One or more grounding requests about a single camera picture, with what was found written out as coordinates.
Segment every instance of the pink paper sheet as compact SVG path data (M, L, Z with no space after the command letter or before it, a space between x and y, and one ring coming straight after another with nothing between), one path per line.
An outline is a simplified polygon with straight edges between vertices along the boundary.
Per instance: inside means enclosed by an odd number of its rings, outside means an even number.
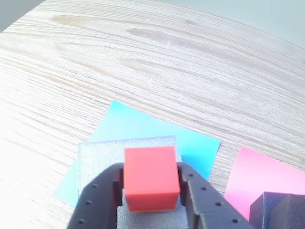
M250 205L265 191L305 195L305 172L242 148L224 198L249 220Z

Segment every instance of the red cube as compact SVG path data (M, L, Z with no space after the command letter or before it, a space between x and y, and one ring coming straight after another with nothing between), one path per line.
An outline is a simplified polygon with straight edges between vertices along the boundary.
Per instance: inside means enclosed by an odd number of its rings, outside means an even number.
M175 148L125 149L124 189L129 211L175 209L180 193Z

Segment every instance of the wood grain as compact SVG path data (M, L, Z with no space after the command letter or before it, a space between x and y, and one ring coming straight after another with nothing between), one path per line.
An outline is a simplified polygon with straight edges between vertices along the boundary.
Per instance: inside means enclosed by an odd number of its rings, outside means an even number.
M0 34L4 221L66 227L53 192L113 99L220 139L221 192L241 146L305 170L304 76L304 49L209 13L48 0Z

